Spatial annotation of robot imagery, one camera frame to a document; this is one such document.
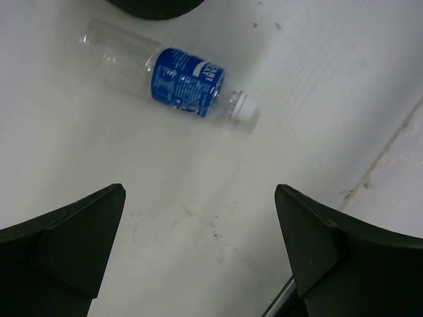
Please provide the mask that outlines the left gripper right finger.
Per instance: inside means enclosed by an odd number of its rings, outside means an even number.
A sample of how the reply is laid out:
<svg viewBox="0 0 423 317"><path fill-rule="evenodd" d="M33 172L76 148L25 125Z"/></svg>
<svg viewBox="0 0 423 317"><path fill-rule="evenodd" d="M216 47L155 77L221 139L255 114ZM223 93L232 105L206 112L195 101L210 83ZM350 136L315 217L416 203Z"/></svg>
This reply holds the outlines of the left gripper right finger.
<svg viewBox="0 0 423 317"><path fill-rule="evenodd" d="M279 185L295 282L285 316L421 316L422 239L371 225Z"/></svg>

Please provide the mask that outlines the blue label clear bottle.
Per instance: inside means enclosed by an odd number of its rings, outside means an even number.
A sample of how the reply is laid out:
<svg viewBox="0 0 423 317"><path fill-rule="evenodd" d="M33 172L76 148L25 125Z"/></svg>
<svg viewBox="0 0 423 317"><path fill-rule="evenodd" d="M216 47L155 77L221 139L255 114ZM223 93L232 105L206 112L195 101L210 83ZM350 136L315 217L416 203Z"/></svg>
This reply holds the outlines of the blue label clear bottle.
<svg viewBox="0 0 423 317"><path fill-rule="evenodd" d="M86 25L79 51L84 70L112 92L247 129L256 125L257 103L206 59L101 20Z"/></svg>

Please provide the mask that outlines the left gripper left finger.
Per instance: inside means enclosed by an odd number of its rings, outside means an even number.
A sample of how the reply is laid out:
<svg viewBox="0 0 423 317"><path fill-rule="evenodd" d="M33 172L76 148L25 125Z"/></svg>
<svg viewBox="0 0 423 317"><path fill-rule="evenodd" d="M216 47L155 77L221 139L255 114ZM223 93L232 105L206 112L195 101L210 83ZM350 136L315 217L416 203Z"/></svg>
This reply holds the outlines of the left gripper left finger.
<svg viewBox="0 0 423 317"><path fill-rule="evenodd" d="M124 187L111 184L1 230L1 315L87 316L125 199Z"/></svg>

